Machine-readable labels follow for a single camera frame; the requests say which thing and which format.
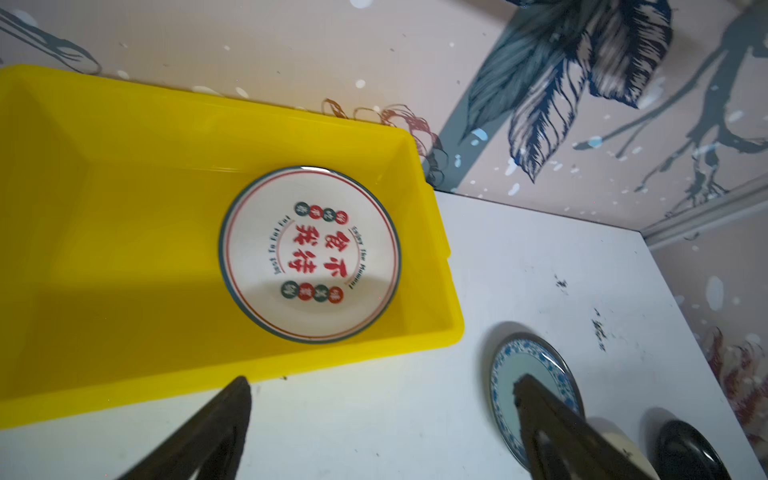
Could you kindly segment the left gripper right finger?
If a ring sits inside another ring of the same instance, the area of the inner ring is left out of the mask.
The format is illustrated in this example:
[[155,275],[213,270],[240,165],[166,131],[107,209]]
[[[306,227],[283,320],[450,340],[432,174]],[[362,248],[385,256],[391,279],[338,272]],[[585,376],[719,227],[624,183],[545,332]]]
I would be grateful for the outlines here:
[[521,377],[513,393],[532,478],[648,477],[536,378]]

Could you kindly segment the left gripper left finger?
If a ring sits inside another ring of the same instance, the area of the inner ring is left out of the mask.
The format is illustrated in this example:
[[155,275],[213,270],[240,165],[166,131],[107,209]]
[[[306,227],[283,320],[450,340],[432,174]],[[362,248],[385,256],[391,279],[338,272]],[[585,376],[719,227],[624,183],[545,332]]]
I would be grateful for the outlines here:
[[251,388],[235,378],[124,479],[233,479],[244,453]]

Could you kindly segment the cream plate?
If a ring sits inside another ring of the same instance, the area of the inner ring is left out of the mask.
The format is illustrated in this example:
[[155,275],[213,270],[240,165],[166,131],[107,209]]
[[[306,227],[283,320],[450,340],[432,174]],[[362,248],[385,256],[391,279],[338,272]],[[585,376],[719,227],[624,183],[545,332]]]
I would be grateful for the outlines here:
[[650,479],[660,479],[648,458],[616,424],[601,417],[590,417],[587,419],[587,422],[609,444],[622,453]]

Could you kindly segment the small teal patterned plate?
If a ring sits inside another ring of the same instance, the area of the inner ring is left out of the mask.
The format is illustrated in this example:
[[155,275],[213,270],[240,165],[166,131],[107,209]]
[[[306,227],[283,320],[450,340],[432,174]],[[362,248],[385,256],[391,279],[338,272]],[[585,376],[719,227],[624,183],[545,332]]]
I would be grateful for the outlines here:
[[527,332],[514,333],[503,340],[489,367],[488,394],[504,443],[523,468],[528,467],[528,459],[521,438],[514,386],[525,375],[533,376],[574,413],[585,415],[575,378],[552,345]]

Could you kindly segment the black plate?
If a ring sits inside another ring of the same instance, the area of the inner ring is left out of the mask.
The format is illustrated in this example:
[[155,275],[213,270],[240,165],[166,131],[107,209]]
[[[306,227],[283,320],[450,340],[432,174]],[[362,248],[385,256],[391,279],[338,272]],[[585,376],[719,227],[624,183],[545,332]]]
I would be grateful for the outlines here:
[[730,480],[714,447],[692,425],[665,423],[656,440],[655,469],[660,479]]

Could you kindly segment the white plate red chinese characters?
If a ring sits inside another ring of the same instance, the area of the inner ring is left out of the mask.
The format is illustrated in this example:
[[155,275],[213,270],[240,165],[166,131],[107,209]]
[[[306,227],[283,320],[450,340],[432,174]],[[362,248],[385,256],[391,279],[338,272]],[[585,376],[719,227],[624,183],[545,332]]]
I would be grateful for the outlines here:
[[304,344],[351,338],[395,297],[402,251],[382,203],[342,173],[309,166],[245,187],[218,241],[224,284],[265,331]]

